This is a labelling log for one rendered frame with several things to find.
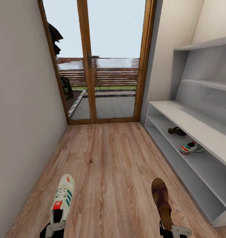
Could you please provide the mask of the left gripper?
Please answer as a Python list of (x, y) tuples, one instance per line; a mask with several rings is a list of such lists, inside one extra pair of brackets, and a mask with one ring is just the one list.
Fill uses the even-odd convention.
[[(43, 229), (43, 231), (40, 233), (40, 238), (45, 238), (46, 228), (49, 224), (50, 223), (48, 223), (46, 227)], [(62, 229), (62, 230), (55, 231), (51, 238), (64, 238), (63, 235), (64, 235), (64, 230)]]

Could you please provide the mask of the sandal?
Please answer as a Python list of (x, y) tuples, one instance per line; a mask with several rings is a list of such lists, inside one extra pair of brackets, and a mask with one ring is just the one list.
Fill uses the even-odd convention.
[(169, 128), (169, 129), (168, 129), (168, 133), (169, 133), (169, 134), (174, 134), (174, 133), (176, 133), (176, 134), (178, 134), (178, 135), (180, 135), (180, 136), (185, 136), (185, 135), (186, 135), (186, 133), (185, 133), (183, 130), (181, 130), (180, 128), (178, 128), (178, 127), (175, 127), (175, 128), (173, 128), (173, 129)]
[(168, 190), (165, 182), (160, 178), (156, 178), (152, 182), (151, 191), (152, 197), (158, 209), (158, 213), (160, 214), (160, 219), (163, 228), (168, 231), (172, 231), (171, 227), (173, 225), (171, 219), (172, 210), (171, 206), (169, 205)]

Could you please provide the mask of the gym shoe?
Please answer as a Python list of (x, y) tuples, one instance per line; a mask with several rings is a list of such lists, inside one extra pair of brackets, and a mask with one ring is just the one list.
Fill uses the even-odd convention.
[(73, 193), (73, 177), (70, 174), (64, 174), (51, 207), (50, 224), (68, 221)]
[(191, 152), (203, 152), (204, 150), (205, 148), (203, 148), (200, 144), (196, 144), (194, 141), (185, 143), (180, 149), (180, 151), (185, 155)]

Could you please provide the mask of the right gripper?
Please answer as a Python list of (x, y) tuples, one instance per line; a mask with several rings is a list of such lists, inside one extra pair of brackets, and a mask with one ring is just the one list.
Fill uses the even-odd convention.
[[(162, 223), (160, 224), (160, 235), (162, 235), (163, 238), (173, 238), (172, 231), (164, 229)], [(187, 238), (187, 236), (180, 234), (180, 238)]]

